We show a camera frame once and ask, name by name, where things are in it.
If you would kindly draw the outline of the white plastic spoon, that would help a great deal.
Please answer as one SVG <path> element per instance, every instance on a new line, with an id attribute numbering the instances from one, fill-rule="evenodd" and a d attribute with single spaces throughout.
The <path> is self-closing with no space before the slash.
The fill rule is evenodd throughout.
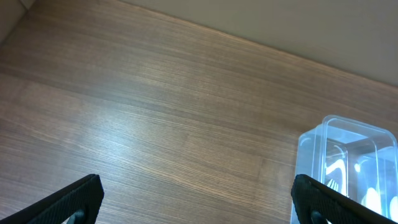
<path id="1" fill-rule="evenodd" d="M 382 214 L 381 197 L 377 190 L 372 187 L 367 189 L 365 196 L 361 200 L 361 205 L 380 215 Z"/>
<path id="2" fill-rule="evenodd" d="M 398 222 L 398 197 L 395 196 L 391 199 L 389 204 L 390 218 L 394 222 Z"/>

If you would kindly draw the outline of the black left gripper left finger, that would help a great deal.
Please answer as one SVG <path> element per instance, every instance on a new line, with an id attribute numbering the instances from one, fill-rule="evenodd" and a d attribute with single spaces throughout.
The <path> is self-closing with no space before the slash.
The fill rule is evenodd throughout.
<path id="1" fill-rule="evenodd" d="M 2 219 L 1 224 L 95 224 L 103 198 L 100 176 L 89 174 Z"/>

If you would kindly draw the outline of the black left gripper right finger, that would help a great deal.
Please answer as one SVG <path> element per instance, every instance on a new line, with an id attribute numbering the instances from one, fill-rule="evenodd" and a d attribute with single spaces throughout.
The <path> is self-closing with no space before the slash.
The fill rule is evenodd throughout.
<path id="1" fill-rule="evenodd" d="M 394 224 L 305 174 L 295 176 L 291 196 L 300 224 Z"/>

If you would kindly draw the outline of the white plastic fork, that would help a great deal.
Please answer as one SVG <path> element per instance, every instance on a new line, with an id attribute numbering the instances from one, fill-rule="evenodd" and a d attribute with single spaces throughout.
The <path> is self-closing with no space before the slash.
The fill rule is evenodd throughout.
<path id="1" fill-rule="evenodd" d="M 335 181 L 335 180 L 333 180 L 333 179 L 330 179 L 330 180 L 327 182 L 326 186 L 329 187 L 329 188 L 331 188 L 331 189 L 333 189 L 333 190 L 335 190 L 335 191 L 337 191 L 337 192 L 339 191 L 339 184 L 338 184 L 337 181 Z"/>

